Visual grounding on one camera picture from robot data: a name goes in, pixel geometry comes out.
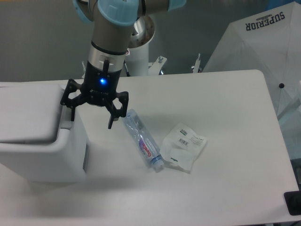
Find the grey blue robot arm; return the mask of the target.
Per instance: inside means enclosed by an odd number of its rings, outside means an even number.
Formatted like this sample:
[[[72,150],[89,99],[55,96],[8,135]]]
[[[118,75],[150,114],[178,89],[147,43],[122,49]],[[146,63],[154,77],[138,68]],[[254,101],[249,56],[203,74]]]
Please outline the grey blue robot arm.
[[[75,0],[78,15],[94,22],[85,77],[82,84],[69,79],[61,105],[70,108],[71,121],[76,107],[84,103],[106,107],[114,121],[125,117],[129,93],[116,91],[134,23],[141,16],[171,11],[186,4],[184,0]]]

